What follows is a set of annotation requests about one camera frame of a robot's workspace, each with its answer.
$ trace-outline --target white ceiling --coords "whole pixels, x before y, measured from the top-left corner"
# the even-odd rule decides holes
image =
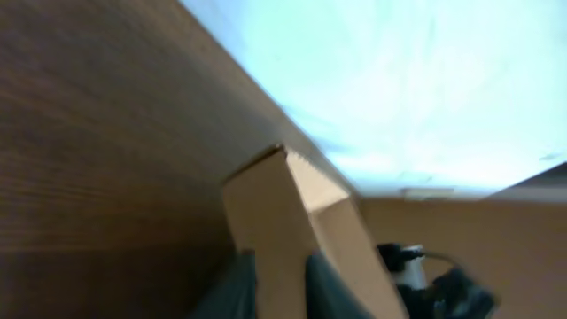
[[[563,0],[184,0],[363,195],[567,160]]]

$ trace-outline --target wooden surface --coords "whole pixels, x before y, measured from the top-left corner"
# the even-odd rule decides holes
[[[494,319],[565,318],[567,205],[368,198],[361,210],[377,243],[420,244],[459,261],[501,299]],[[450,267],[423,264],[429,281]]]
[[[181,317],[231,252],[220,181],[284,141],[174,0],[0,1],[0,317]]]

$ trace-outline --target cardboard box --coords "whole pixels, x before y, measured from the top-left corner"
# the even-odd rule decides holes
[[[306,318],[305,264],[318,250],[375,318],[407,317],[349,193],[296,152],[263,152],[222,196],[237,249],[256,254],[259,318]]]

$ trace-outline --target black object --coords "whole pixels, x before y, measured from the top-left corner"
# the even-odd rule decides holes
[[[419,257],[448,261],[455,265],[425,289],[397,284],[410,319],[485,319],[495,310],[495,297],[468,278],[453,259],[440,253],[404,251],[399,244],[378,245],[385,266],[392,273],[405,270],[405,263]]]
[[[307,258],[307,318],[309,319],[372,319],[343,284],[322,253]]]
[[[255,319],[256,267],[252,253],[239,254],[223,279],[188,319]]]
[[[188,319],[255,319],[256,284],[253,253],[238,255]],[[372,319],[322,253],[307,258],[305,287],[309,319]]]

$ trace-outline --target corrugated cardboard edge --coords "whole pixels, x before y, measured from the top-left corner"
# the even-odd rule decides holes
[[[268,157],[278,153],[278,152],[287,152],[286,148],[283,144],[273,144],[270,145],[268,148],[266,148],[264,151],[259,152],[258,154],[256,154],[254,157],[252,157],[250,160],[248,160],[247,162],[245,162],[245,164],[243,164],[242,166],[240,166],[239,168],[237,168],[232,174],[228,175],[227,177],[224,178],[224,180],[222,180],[222,185],[227,184],[228,182],[230,182],[231,180],[233,180],[235,177],[239,176],[240,174],[244,173],[244,171],[250,169],[251,167],[253,167],[254,165],[260,163],[261,161],[267,159]]]

